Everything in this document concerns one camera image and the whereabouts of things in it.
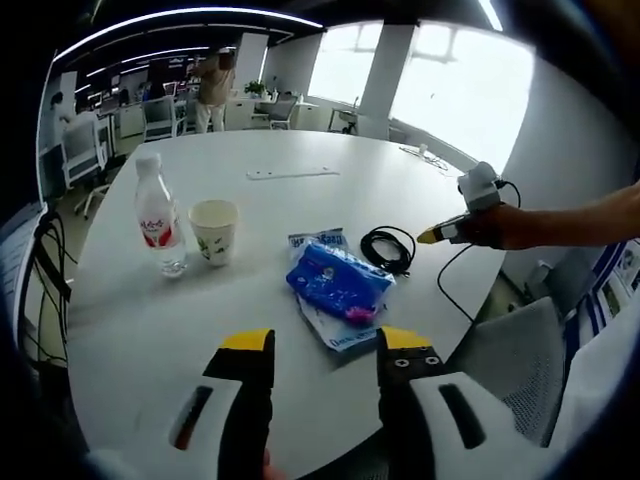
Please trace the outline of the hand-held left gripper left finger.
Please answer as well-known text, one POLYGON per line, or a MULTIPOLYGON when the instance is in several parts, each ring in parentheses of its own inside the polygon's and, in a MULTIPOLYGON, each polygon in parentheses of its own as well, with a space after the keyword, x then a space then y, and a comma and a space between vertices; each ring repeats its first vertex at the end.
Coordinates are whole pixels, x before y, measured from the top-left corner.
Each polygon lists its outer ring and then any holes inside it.
POLYGON ((146 396, 121 447, 87 460, 100 479, 260 479, 274 375, 274 330, 233 334, 201 374, 146 396))

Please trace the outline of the person's left hand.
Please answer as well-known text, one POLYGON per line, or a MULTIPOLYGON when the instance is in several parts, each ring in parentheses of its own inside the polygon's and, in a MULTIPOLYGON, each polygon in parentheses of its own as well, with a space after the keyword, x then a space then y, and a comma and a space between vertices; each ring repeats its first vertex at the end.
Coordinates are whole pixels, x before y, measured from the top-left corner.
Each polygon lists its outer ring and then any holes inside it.
POLYGON ((263 455, 262 475, 264 480, 286 480, 285 473, 272 464, 268 449, 264 451, 263 455))

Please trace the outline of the person's right hand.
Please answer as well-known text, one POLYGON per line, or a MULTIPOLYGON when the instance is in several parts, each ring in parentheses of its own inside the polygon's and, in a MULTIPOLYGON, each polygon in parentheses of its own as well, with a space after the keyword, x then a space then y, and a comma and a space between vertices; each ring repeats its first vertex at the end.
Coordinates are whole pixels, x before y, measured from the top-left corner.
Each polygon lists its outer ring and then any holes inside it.
POLYGON ((501 203, 475 213, 461 226, 467 241, 496 250, 519 250, 525 245, 523 210, 501 203))

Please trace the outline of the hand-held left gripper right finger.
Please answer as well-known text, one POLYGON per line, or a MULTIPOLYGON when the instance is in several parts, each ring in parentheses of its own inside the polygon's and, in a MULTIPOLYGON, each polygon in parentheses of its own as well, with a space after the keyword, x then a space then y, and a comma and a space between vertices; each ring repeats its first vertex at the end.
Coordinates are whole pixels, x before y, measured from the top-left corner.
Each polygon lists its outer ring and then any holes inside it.
POLYGON ((542 479, 550 452, 518 433, 511 410, 430 339, 378 328, 379 418, 392 479, 542 479))

